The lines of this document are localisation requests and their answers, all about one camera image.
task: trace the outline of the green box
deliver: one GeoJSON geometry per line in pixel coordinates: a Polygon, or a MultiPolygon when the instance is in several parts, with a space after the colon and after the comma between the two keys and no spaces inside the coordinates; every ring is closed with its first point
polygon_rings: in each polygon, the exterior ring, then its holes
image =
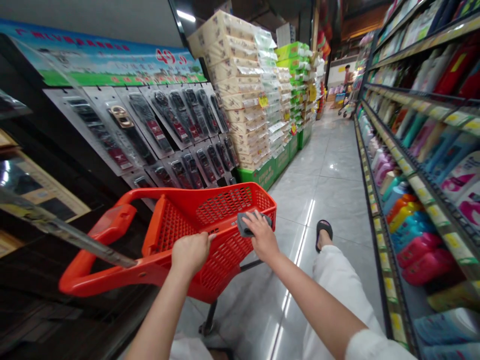
{"type": "Polygon", "coordinates": [[[289,162],[290,162],[290,142],[286,144],[283,151],[275,159],[275,167],[276,167],[275,179],[278,179],[278,177],[285,170],[289,162]]]}
{"type": "Polygon", "coordinates": [[[309,121],[302,131],[298,134],[298,148],[302,150],[308,144],[310,136],[312,136],[313,121],[309,121]]]}
{"type": "Polygon", "coordinates": [[[270,189],[270,187],[273,185],[273,183],[277,178],[276,177],[277,169],[276,169],[276,163],[274,158],[271,158],[270,160],[268,160],[265,163],[265,165],[263,165],[258,170],[251,171],[251,170],[236,168],[235,171],[241,183],[248,183],[248,182],[257,183],[266,191],[270,189]]]}
{"type": "Polygon", "coordinates": [[[275,54],[278,57],[278,61],[282,61],[299,56],[299,50],[303,54],[302,49],[303,44],[300,41],[296,41],[292,42],[291,44],[276,48],[275,54]]]}
{"type": "Polygon", "coordinates": [[[288,143],[290,146],[290,162],[294,158],[295,154],[299,151],[299,133],[291,136],[291,140],[288,143]]]}

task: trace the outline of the glossy floor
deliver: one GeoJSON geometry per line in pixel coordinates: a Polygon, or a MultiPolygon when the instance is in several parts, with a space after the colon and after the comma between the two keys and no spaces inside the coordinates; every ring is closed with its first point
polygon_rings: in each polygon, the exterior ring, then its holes
{"type": "MultiPolygon", "coordinates": [[[[362,182],[354,124],[326,111],[312,136],[269,193],[277,203],[276,237],[282,252],[307,274],[312,273],[315,226],[333,227],[333,242],[362,280],[366,296],[382,326],[384,317],[372,234],[362,182]]],[[[244,263],[257,257],[251,253],[244,263]]],[[[197,337],[209,306],[188,299],[177,330],[197,337]]],[[[228,347],[239,360],[302,358],[307,321],[270,268],[259,265],[236,276],[218,298],[216,333],[208,347],[228,347]]]]}

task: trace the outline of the advertising banner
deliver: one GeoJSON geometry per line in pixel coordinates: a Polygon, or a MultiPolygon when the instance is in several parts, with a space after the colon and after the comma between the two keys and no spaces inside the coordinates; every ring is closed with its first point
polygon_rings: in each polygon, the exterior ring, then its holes
{"type": "Polygon", "coordinates": [[[0,19],[48,86],[139,86],[206,82],[187,48],[98,37],[0,19]]]}

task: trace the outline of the fluorescent light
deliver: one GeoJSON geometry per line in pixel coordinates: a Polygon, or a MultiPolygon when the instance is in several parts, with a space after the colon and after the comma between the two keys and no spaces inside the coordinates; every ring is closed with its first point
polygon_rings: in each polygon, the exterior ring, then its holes
{"type": "Polygon", "coordinates": [[[197,20],[197,19],[195,19],[195,16],[187,14],[186,12],[183,12],[183,11],[177,10],[176,13],[178,14],[179,17],[181,17],[185,20],[188,20],[192,23],[194,23],[197,20]]]}

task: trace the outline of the red bottle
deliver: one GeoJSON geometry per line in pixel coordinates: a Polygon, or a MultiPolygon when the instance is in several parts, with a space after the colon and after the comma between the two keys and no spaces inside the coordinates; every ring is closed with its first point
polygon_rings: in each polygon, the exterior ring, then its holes
{"type": "Polygon", "coordinates": [[[468,74],[465,82],[460,87],[458,95],[467,99],[480,99],[480,60],[468,74]]]}
{"type": "Polygon", "coordinates": [[[419,260],[401,272],[407,283],[413,286],[422,286],[429,281],[448,273],[455,266],[455,259],[445,249],[436,249],[428,252],[419,260]]]}
{"type": "Polygon", "coordinates": [[[453,55],[445,73],[440,81],[436,84],[434,93],[442,95],[450,95],[458,88],[459,82],[464,75],[470,71],[473,63],[478,59],[480,51],[479,36],[476,34],[467,41],[462,47],[453,55]]]}
{"type": "Polygon", "coordinates": [[[442,239],[435,234],[424,232],[422,236],[414,238],[405,248],[400,251],[396,258],[398,265],[405,269],[423,255],[431,253],[442,243],[442,239]]]}

